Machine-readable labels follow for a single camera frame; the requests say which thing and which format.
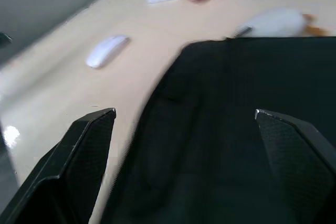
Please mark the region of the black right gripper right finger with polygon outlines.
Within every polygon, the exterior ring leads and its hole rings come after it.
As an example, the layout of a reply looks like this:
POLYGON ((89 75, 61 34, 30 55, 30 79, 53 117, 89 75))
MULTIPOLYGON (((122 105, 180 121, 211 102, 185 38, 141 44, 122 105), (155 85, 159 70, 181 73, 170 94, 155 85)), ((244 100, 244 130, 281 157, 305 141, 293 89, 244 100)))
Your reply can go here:
POLYGON ((335 148, 310 123, 255 111, 273 175, 297 223, 335 223, 335 148))

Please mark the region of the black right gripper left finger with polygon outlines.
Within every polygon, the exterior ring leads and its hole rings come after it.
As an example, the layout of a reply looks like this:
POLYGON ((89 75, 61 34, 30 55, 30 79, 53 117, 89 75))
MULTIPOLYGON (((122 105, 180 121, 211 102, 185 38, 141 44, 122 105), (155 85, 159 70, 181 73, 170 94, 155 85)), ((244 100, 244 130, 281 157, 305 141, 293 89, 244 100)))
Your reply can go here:
POLYGON ((1 223, 88 223, 107 167, 116 111, 74 121, 37 163, 1 214, 1 223))

